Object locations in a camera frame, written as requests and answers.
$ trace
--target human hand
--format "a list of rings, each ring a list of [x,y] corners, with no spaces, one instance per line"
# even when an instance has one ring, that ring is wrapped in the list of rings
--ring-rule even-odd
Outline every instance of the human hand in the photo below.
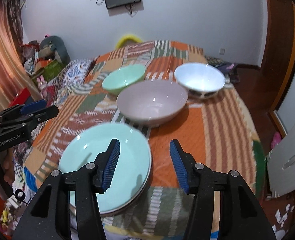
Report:
[[[8,152],[2,164],[2,167],[5,170],[4,181],[6,181],[8,184],[12,186],[15,179],[15,171],[14,171],[14,164],[13,164],[13,151],[11,148],[8,149]]]

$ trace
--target light blue plate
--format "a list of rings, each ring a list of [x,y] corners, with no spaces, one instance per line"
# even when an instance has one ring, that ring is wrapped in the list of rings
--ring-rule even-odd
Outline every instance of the light blue plate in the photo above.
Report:
[[[59,170],[77,171],[105,152],[111,140],[120,141],[121,153],[111,187],[97,194],[100,214],[118,211],[129,204],[144,188],[151,171],[152,155],[144,135],[133,127],[120,123],[93,126],[76,136],[63,152]],[[75,207],[75,192],[70,192],[70,204]]]

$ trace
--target bed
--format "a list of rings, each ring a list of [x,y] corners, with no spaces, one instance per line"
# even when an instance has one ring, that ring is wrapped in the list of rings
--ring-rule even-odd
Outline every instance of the bed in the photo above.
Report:
[[[36,191],[58,162],[71,140],[94,125],[121,122],[140,130],[148,139],[153,168],[146,190],[128,208],[103,217],[108,239],[181,239],[192,206],[192,195],[179,189],[169,156],[169,142],[177,138],[186,152],[215,171],[238,170],[257,197],[264,174],[264,154],[249,111],[233,85],[206,101],[189,99],[172,121],[158,127],[138,126],[117,109],[116,98],[102,89],[113,70],[146,66],[146,79],[173,80],[176,67],[186,62],[207,63],[201,48],[176,41],[129,45],[92,60],[72,61],[49,83],[48,104],[59,115],[38,126],[32,140],[15,151],[17,177]],[[219,193],[215,194],[212,237],[217,236]]]

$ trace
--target white cabinet door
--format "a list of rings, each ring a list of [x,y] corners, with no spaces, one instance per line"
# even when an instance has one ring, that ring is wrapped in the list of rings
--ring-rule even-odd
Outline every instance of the white cabinet door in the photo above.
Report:
[[[272,197],[295,190],[295,125],[267,156]]]

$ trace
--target bowl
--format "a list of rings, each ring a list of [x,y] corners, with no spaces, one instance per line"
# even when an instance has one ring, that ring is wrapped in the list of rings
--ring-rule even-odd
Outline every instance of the bowl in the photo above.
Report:
[[[216,95],[225,85],[225,76],[216,68],[203,63],[185,63],[174,71],[177,83],[199,98]]]
[[[155,127],[174,118],[187,98],[186,89],[173,81],[147,80],[124,89],[116,102],[134,123]]]
[[[109,74],[102,83],[103,89],[117,96],[124,88],[144,79],[145,66],[141,64],[121,67]]]

